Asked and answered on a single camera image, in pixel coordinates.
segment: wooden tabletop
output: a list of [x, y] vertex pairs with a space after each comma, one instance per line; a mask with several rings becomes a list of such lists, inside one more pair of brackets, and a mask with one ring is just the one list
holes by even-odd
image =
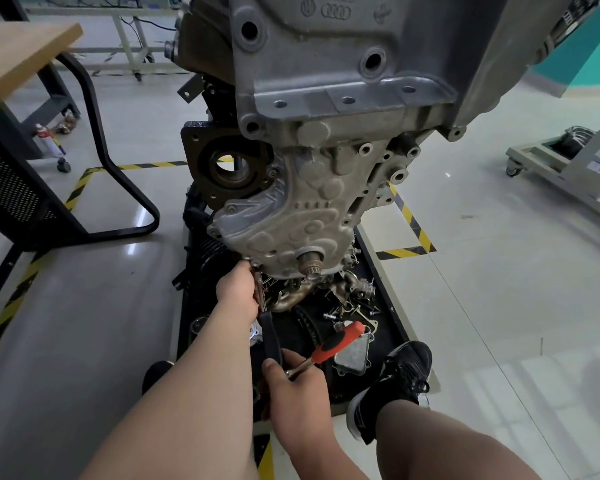
[[0, 101], [81, 35], [78, 23], [0, 22]]

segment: caster wheel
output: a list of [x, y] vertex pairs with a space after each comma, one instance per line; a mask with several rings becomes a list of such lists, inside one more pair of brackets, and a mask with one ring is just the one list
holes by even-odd
[[521, 168], [507, 168], [507, 175], [513, 178], [516, 175], [520, 175], [521, 171]]
[[71, 165], [69, 165], [69, 162], [67, 162], [67, 161], [58, 163], [56, 168], [61, 173], [69, 173], [71, 171]]

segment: teal wall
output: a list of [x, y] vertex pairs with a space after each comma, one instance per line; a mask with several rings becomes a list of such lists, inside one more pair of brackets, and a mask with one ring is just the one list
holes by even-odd
[[533, 70], [565, 86], [600, 85], [600, 8]]

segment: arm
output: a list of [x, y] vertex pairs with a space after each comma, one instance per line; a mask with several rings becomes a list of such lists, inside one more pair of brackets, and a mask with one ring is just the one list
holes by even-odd
[[253, 291], [248, 262], [218, 282], [218, 304], [198, 338], [113, 430], [80, 480], [245, 476], [253, 464]]
[[[290, 350], [283, 353], [291, 367], [304, 361]], [[262, 370], [271, 391], [273, 431], [300, 478], [368, 480], [336, 440], [322, 371], [311, 366], [291, 382], [273, 360], [264, 361]]]

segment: embossed logo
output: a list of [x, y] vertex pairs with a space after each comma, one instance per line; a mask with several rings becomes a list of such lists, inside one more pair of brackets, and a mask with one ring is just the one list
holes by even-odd
[[311, 16], [315, 13], [315, 1], [313, 0], [302, 0], [300, 3], [300, 12], [304, 16]]
[[348, 20], [351, 16], [351, 8], [336, 3], [325, 3], [320, 8], [320, 13], [325, 18], [334, 18], [336, 20]]
[[391, 8], [386, 3], [382, 3], [374, 12], [374, 19], [378, 25], [382, 25], [389, 15], [391, 15]]

